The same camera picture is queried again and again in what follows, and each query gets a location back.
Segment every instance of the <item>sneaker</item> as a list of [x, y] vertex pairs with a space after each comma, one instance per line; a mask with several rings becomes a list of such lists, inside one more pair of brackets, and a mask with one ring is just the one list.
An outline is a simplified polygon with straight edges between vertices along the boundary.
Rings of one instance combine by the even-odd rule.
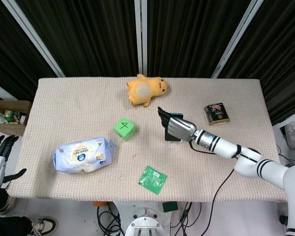
[[295, 149], [295, 120], [285, 126], [286, 142], [290, 149]]
[[8, 196], [5, 206], [0, 209], [0, 215], [7, 215], [14, 208], [15, 200], [16, 198]]
[[53, 231], [55, 231], [58, 227], [58, 221], [52, 217], [44, 217], [33, 220], [32, 230], [30, 235], [47, 235]]

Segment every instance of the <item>tin can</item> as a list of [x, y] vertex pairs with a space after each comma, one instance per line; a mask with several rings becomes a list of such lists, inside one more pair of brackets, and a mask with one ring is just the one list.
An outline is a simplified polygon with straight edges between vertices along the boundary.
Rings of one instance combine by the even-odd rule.
[[231, 121], [222, 102], [207, 105], [205, 106], [204, 110], [209, 125], [224, 124]]

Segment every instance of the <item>black phone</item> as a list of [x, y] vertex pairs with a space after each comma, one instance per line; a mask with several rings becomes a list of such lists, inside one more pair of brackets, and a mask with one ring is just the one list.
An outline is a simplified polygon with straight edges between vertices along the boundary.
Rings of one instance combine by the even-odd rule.
[[[172, 116], [174, 117], [178, 117], [183, 119], [183, 114], [182, 113], [171, 113]], [[181, 139], [174, 137], [173, 135], [170, 135], [169, 133], [167, 133], [167, 131], [165, 130], [165, 141], [169, 141], [169, 142], [181, 142]]]

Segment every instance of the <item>green snack bag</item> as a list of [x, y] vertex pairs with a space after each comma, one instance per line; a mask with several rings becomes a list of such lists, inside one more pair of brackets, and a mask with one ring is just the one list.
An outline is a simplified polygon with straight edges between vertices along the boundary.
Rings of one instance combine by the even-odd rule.
[[151, 166], [147, 166], [139, 180], [139, 185], [158, 195], [166, 178], [167, 175], [156, 171]]

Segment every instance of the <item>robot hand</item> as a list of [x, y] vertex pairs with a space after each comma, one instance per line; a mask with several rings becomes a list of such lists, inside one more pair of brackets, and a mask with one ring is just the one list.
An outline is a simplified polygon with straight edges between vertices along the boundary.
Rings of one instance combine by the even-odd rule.
[[6, 162], [8, 161], [14, 143], [19, 139], [18, 136], [9, 136], [3, 142], [4, 136], [0, 136], [0, 187], [3, 183], [21, 177], [26, 169], [22, 169], [19, 173], [11, 176], [4, 176]]
[[197, 131], [195, 124], [184, 119], [172, 117], [172, 114], [165, 112], [160, 107], [158, 107], [158, 115], [162, 119], [162, 126], [170, 135], [186, 142], [194, 139], [194, 133]]

